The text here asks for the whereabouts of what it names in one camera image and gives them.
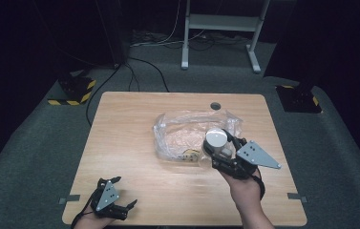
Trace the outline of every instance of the wire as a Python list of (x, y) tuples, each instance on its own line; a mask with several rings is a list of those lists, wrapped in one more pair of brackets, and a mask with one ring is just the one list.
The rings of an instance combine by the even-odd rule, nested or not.
[(178, 49), (181, 49), (182, 46), (183, 46), (183, 45), (179, 45), (179, 46), (176, 46), (176, 47), (171, 47), (169, 45), (171, 45), (171, 44), (164, 45), (164, 47), (167, 48), (167, 49), (171, 49), (171, 50), (178, 50)]
[(99, 8), (98, 1), (95, 1), (95, 3), (96, 3), (96, 9), (98, 10), (98, 13), (99, 13), (99, 17), (101, 19), (102, 28), (104, 29), (105, 36), (106, 36), (107, 41), (108, 41), (108, 47), (109, 47), (109, 51), (111, 53), (111, 57), (114, 58), (114, 51), (112, 49), (111, 42), (110, 42), (111, 39), (108, 36), (108, 32), (107, 32), (106, 27), (105, 27), (105, 22), (104, 22), (104, 19), (102, 17), (101, 9)]
[(148, 62), (148, 61), (145, 61), (145, 60), (141, 60), (141, 59), (137, 59), (137, 58), (134, 58), (134, 57), (128, 57), (129, 59), (133, 59), (133, 60), (136, 60), (136, 61), (140, 61), (140, 62), (144, 62), (146, 64), (149, 64), (150, 66), (152, 66), (153, 68), (155, 68), (157, 71), (159, 71), (159, 75), (161, 76), (161, 79), (162, 79), (162, 82), (164, 84), (164, 87), (165, 87), (165, 90), (169, 93), (170, 91), (168, 90), (168, 87), (167, 87), (167, 84), (165, 83), (165, 79), (164, 79), (164, 75), (162, 74), (161, 70), (156, 67), (154, 64)]
[(216, 44), (215, 39), (213, 37), (211, 37), (211, 39), (206, 39), (206, 40), (203, 39), (203, 41), (204, 42), (202, 42), (202, 43), (209, 44), (209, 46), (206, 47), (206, 48), (203, 48), (203, 49), (196, 49), (196, 48), (192, 47), (190, 44), (188, 44), (188, 46), (189, 46), (190, 49), (192, 49), (194, 51), (201, 52), (201, 51), (209, 50), (210, 48), (212, 48)]
[[(177, 24), (178, 24), (178, 21), (179, 21), (179, 15), (180, 15), (180, 0), (179, 0), (179, 5), (177, 7), (177, 16), (176, 16), (176, 22), (174, 24), (174, 28), (173, 30), (171, 31), (171, 34), (165, 38), (164, 40), (161, 40), (161, 41), (158, 41), (157, 44), (161, 44), (161, 43), (164, 43), (168, 40), (171, 39), (171, 37), (173, 36), (174, 32), (176, 31), (176, 28), (177, 28)], [(137, 44), (133, 44), (131, 45), (131, 47), (137, 47), (137, 46), (149, 46), (149, 45), (153, 45), (153, 43), (149, 43), (149, 42), (145, 42), (145, 43), (137, 43)]]
[[(223, 3), (223, 0), (221, 0), (221, 3), (219, 4), (218, 8), (216, 9), (215, 14), (218, 14), (219, 11), (221, 10), (221, 8), (222, 8), (222, 3)], [(135, 44), (135, 45), (133, 45), (133, 46), (131, 46), (131, 47), (137, 47), (137, 46), (161, 46), (161, 45), (162, 45), (162, 46), (166, 46), (166, 45), (171, 45), (171, 44), (183, 43), (183, 40), (181, 40), (181, 41), (173, 41), (173, 42), (168, 42), (168, 43), (163, 43), (163, 42), (165, 42), (165, 41), (168, 41), (168, 40), (171, 38), (171, 36), (174, 34), (175, 28), (176, 28), (176, 26), (177, 26), (177, 20), (178, 20), (178, 17), (179, 17), (179, 13), (180, 13), (180, 0), (179, 0), (179, 7), (178, 7), (178, 9), (177, 9), (176, 25), (175, 25), (175, 27), (174, 27), (171, 35), (168, 36), (168, 38), (166, 38), (166, 39), (163, 40), (163, 41), (157, 42), (157, 44), (153, 44), (153, 43), (150, 43), (150, 42), (148, 42), (148, 43), (138, 43), (138, 44)], [(193, 37), (189, 38), (188, 41), (191, 41), (191, 40), (199, 37), (199, 36), (200, 36), (202, 33), (204, 33), (204, 32), (205, 32), (205, 30), (201, 31), (200, 33), (198, 33), (198, 34), (194, 35)]]
[(36, 1), (35, 1), (35, 0), (32, 0), (32, 2), (33, 2), (33, 4), (34, 4), (34, 8), (36, 9), (37, 14), (39, 15), (40, 21), (42, 22), (42, 24), (43, 24), (43, 26), (45, 27), (45, 29), (46, 29), (46, 31), (48, 32), (48, 34), (50, 35), (50, 38), (51, 38), (51, 40), (52, 40), (53, 46), (54, 46), (57, 50), (59, 50), (60, 52), (64, 53), (65, 55), (68, 55), (70, 58), (73, 58), (73, 59), (75, 59), (75, 60), (81, 61), (81, 62), (84, 63), (84, 64), (96, 66), (96, 67), (99, 67), (99, 68), (111, 68), (111, 67), (108, 67), (108, 66), (102, 66), (102, 65), (94, 64), (94, 63), (92, 63), (92, 62), (83, 60), (83, 59), (81, 59), (81, 58), (76, 57), (75, 55), (72, 55), (72, 54), (70, 54), (70, 53), (68, 53), (68, 52), (65, 52), (65, 51), (62, 50), (60, 47), (58, 47), (58, 46), (57, 46), (57, 43), (56, 43), (55, 40), (54, 40), (54, 37), (53, 37), (53, 35), (52, 35), (52, 32), (51, 32), (48, 24), (47, 24), (46, 21), (45, 21), (45, 18), (43, 18), (42, 13), (40, 12), (39, 8), (37, 7)]
[(133, 79), (135, 79), (135, 81), (136, 81), (137, 84), (138, 84), (138, 78), (136, 77), (135, 72), (133, 71), (133, 69), (132, 69), (132, 67), (129, 65), (129, 63), (125, 63), (125, 66), (132, 72), (132, 78), (130, 79), (129, 88), (128, 88), (128, 92), (130, 92), (130, 88), (131, 88), (131, 86), (132, 86)]
[(109, 78), (107, 78), (96, 90), (95, 92), (93, 93), (93, 95), (90, 97), (90, 99), (88, 100), (88, 104), (87, 104), (87, 109), (85, 111), (85, 115), (87, 117), (87, 122), (88, 124), (90, 125), (90, 127), (93, 126), (93, 124), (91, 123), (90, 121), (90, 118), (88, 117), (88, 110), (90, 108), (90, 104), (91, 104), (91, 101), (93, 100), (95, 94), (99, 91), (100, 88), (102, 88), (106, 82), (108, 82), (116, 73), (117, 71), (120, 69), (120, 65), (117, 66), (117, 68), (115, 69), (115, 71), (111, 74), (111, 76), (109, 76)]
[(91, 201), (93, 200), (94, 193), (91, 194), (91, 196), (88, 198), (87, 203), (85, 204), (84, 208), (79, 212), (75, 218), (73, 219), (71, 228), (75, 228), (75, 225), (78, 223), (78, 221), (82, 218), (82, 216), (87, 215), (89, 213), (84, 213), (85, 209), (87, 209), (88, 205), (90, 205)]

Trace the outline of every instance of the plastic bag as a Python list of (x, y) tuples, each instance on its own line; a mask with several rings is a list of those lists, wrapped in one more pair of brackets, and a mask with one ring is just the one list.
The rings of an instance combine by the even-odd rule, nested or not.
[(158, 157), (174, 161), (198, 162), (206, 132), (213, 128), (238, 136), (242, 120), (228, 111), (179, 111), (160, 115), (153, 126)]

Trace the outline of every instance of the wooden table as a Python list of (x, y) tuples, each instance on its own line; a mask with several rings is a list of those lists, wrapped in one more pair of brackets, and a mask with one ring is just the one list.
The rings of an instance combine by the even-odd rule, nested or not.
[(102, 178), (122, 177), (115, 186), (118, 205), (138, 203), (124, 225), (242, 225), (218, 171), (198, 163), (169, 162), (157, 157), (153, 125), (170, 111), (212, 111), (218, 102), (241, 118), (242, 137), (255, 140), (282, 164), (281, 170), (261, 168), (266, 193), (262, 205), (274, 225), (307, 223), (302, 202), (288, 198), (297, 190), (265, 98), (259, 94), (105, 93), (96, 111), (63, 221), (71, 224)]

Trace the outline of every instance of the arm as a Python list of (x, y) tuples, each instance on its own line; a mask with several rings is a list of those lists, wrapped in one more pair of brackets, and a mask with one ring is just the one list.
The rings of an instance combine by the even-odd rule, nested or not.
[(102, 229), (115, 221), (115, 219), (97, 217), (90, 206), (85, 209), (84, 214), (74, 229)]
[(242, 218), (244, 229), (271, 228), (274, 226), (266, 217), (260, 201), (260, 187), (252, 178), (235, 179), (225, 173), (222, 176), (230, 186), (230, 194)]

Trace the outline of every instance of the black cable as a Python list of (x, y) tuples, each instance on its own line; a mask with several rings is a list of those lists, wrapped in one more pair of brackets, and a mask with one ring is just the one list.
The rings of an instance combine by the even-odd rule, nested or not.
[(130, 83), (129, 83), (129, 88), (128, 88), (128, 92), (130, 92), (131, 90), (131, 87), (132, 87), (132, 82), (133, 82), (133, 79), (135, 79), (135, 81), (137, 82), (138, 84), (138, 78), (136, 77), (135, 75), (135, 72), (133, 71), (132, 67), (129, 65), (129, 63), (125, 63), (125, 66), (132, 72), (132, 77), (130, 79)]
[(191, 44), (188, 44), (188, 47), (189, 47), (189, 49), (191, 49), (193, 51), (198, 51), (198, 52), (207, 51), (207, 50), (211, 49), (216, 44), (215, 39), (211, 39), (210, 41), (212, 41), (212, 43), (208, 47), (203, 48), (203, 49), (196, 49), (196, 48), (192, 47)]
[(165, 39), (168, 37), (164, 35), (161, 38), (157, 38), (150, 32), (137, 32), (137, 31), (134, 31), (133, 36), (134, 37), (131, 45), (134, 45), (136, 43), (147, 43), (147, 42), (158, 43), (159, 41), (163, 40), (162, 38)]
[(233, 41), (233, 43), (226, 43), (226, 42), (218, 42), (218, 41), (216, 41), (216, 45), (219, 45), (219, 46), (232, 46), (232, 45), (239, 45), (239, 44), (242, 44), (242, 43), (247, 43), (249, 41), (250, 40), (248, 40), (248, 39), (239, 39), (239, 40)]
[(167, 49), (171, 49), (171, 50), (178, 50), (178, 49), (182, 49), (182, 43), (179, 43), (180, 45), (177, 46), (177, 47), (171, 47), (170, 45), (173, 45), (173, 44), (167, 44), (167, 45), (164, 45), (165, 48)]
[(98, 4), (98, 1), (95, 1), (96, 3), (96, 9), (98, 10), (98, 13), (99, 13), (99, 17), (101, 19), (101, 23), (102, 23), (102, 28), (104, 29), (104, 32), (105, 32), (105, 36), (107, 38), (107, 41), (108, 41), (108, 47), (109, 47), (109, 51), (111, 52), (110, 55), (112, 58), (114, 58), (114, 50), (112, 49), (112, 45), (111, 45), (111, 39), (109, 38), (108, 36), (108, 31), (106, 30), (106, 27), (105, 27), (105, 22), (104, 22), (104, 19), (102, 17), (102, 13), (101, 13), (101, 9), (99, 8), (99, 4)]
[(161, 70), (156, 67), (154, 64), (148, 62), (148, 61), (145, 61), (145, 60), (141, 60), (141, 59), (137, 59), (137, 58), (134, 58), (134, 57), (128, 57), (129, 59), (133, 59), (133, 60), (136, 60), (136, 61), (140, 61), (140, 62), (144, 62), (146, 64), (149, 64), (151, 65), (153, 68), (155, 68), (157, 71), (159, 71), (159, 75), (161, 75), (161, 79), (162, 79), (162, 82), (164, 84), (164, 87), (165, 87), (165, 90), (169, 93), (170, 91), (168, 90), (168, 87), (167, 87), (167, 84), (165, 83), (165, 79), (164, 79), (164, 75), (162, 74)]
[(156, 44), (163, 45), (164, 42), (168, 42), (170, 40), (170, 38), (174, 35), (174, 32), (176, 31), (176, 28), (177, 28), (177, 24), (178, 24), (178, 20), (179, 20), (179, 14), (180, 14), (180, 1), (181, 0), (179, 0), (178, 7), (177, 7), (177, 16), (176, 16), (176, 22), (174, 24), (174, 28), (173, 28), (171, 34), (167, 38), (165, 38), (163, 40), (160, 40), (160, 41), (157, 41), (155, 43), (146, 42), (146, 43), (132, 44), (131, 47), (148, 46), (148, 45), (156, 45)]
[(87, 203), (85, 204), (84, 208), (81, 210), (81, 212), (79, 212), (75, 218), (73, 219), (72, 225), (70, 226), (71, 229), (75, 228), (75, 225), (78, 223), (78, 221), (85, 215), (90, 214), (90, 213), (84, 213), (85, 209), (87, 209), (88, 205), (90, 205), (91, 200), (93, 200), (94, 197), (94, 193), (91, 194), (90, 198), (88, 198)]
[(116, 73), (117, 71), (119, 70), (120, 68), (120, 65), (117, 66), (117, 68), (115, 69), (115, 71), (111, 74), (111, 76), (109, 76), (109, 78), (107, 78), (96, 90), (95, 92), (93, 93), (93, 95), (90, 97), (90, 99), (88, 100), (88, 104), (87, 104), (87, 109), (85, 111), (85, 115), (87, 117), (87, 121), (88, 121), (88, 124), (91, 126), (93, 126), (93, 124), (91, 123), (90, 121), (90, 118), (88, 117), (88, 109), (90, 108), (90, 104), (91, 104), (91, 101), (93, 100), (94, 98), (94, 95), (99, 91), (100, 88), (102, 88), (102, 86), (105, 85), (106, 82), (108, 82)]
[(96, 66), (96, 67), (99, 67), (99, 68), (111, 68), (111, 67), (108, 67), (108, 66), (102, 66), (102, 65), (94, 64), (94, 63), (91, 63), (91, 62), (89, 62), (89, 61), (83, 60), (83, 59), (81, 59), (81, 58), (76, 57), (75, 55), (72, 55), (72, 54), (70, 54), (70, 53), (68, 53), (68, 52), (65, 52), (65, 51), (62, 50), (60, 47), (58, 47), (58, 46), (57, 46), (57, 43), (56, 43), (55, 40), (54, 40), (54, 37), (53, 37), (53, 35), (52, 35), (52, 32), (51, 32), (51, 30), (49, 29), (48, 24), (46, 23), (45, 19), (43, 18), (42, 13), (40, 12), (39, 8), (37, 7), (36, 1), (35, 1), (35, 0), (32, 0), (32, 2), (33, 2), (33, 4), (34, 4), (34, 8), (36, 9), (36, 12), (37, 12), (37, 14), (38, 14), (38, 16), (39, 16), (39, 18), (40, 18), (40, 21), (42, 22), (42, 24), (43, 24), (43, 26), (45, 27), (45, 29), (46, 29), (46, 31), (48, 32), (48, 34), (50, 35), (50, 38), (51, 38), (51, 40), (52, 40), (53, 46), (54, 46), (57, 50), (59, 50), (60, 52), (62, 52), (62, 53), (65, 54), (65, 55), (69, 56), (70, 58), (73, 58), (73, 59), (75, 59), (75, 60), (78, 60), (78, 61), (80, 61), (80, 62), (82, 62), (82, 63), (84, 63), (84, 64)]

